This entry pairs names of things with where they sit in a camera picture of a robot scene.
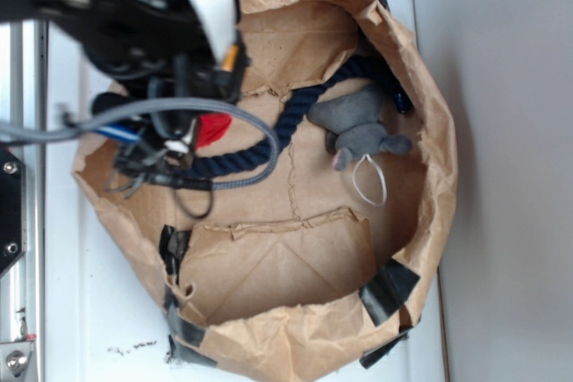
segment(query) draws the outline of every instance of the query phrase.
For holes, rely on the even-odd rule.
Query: paper bag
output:
[[[180,356],[260,381],[313,381],[420,320],[456,203],[454,125],[414,35],[379,0],[241,6],[252,65],[239,106],[267,123],[277,121],[293,89],[328,80],[355,52],[388,62],[415,109],[400,115],[387,99],[382,119],[415,144],[406,156],[375,157],[388,183],[385,207],[358,196],[352,169],[332,168],[325,131],[306,119],[268,180],[217,191],[200,223],[161,187],[144,186],[128,200],[105,193],[115,145],[102,138],[81,142],[73,170],[141,284],[166,310]],[[341,82],[320,101],[367,83]],[[234,122],[201,155],[245,149],[260,138]],[[365,190],[380,188],[368,170],[357,180]],[[180,197],[197,210],[208,198],[195,191]],[[165,225],[191,232],[179,285],[158,252]]]

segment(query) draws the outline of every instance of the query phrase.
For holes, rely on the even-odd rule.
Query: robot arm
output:
[[[107,93],[96,99],[93,110],[99,112],[168,96],[235,103],[248,62],[236,29],[239,13],[238,0],[0,0],[0,22],[55,23],[98,69],[127,88],[129,98]],[[188,110],[156,112],[123,123],[141,139],[120,145],[115,169],[137,184],[195,188],[180,181],[167,156],[189,164],[197,117]],[[174,149],[181,148],[169,145],[174,141],[187,150]]]

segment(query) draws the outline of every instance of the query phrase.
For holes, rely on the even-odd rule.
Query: stuffed toy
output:
[[[328,131],[326,148],[336,154],[337,170],[346,169],[352,160],[380,152],[404,155],[412,148],[406,136],[388,134],[379,120],[381,107],[382,90],[377,84],[312,106],[308,119]]]

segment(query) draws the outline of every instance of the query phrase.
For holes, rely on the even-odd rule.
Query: gray wall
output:
[[[573,378],[573,0],[415,0],[458,128],[454,382]]]

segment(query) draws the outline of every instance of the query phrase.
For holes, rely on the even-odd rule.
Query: orange component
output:
[[[225,61],[221,66],[221,69],[225,72],[232,72],[235,69],[236,58],[239,56],[239,46],[232,45],[227,51],[227,56]]]

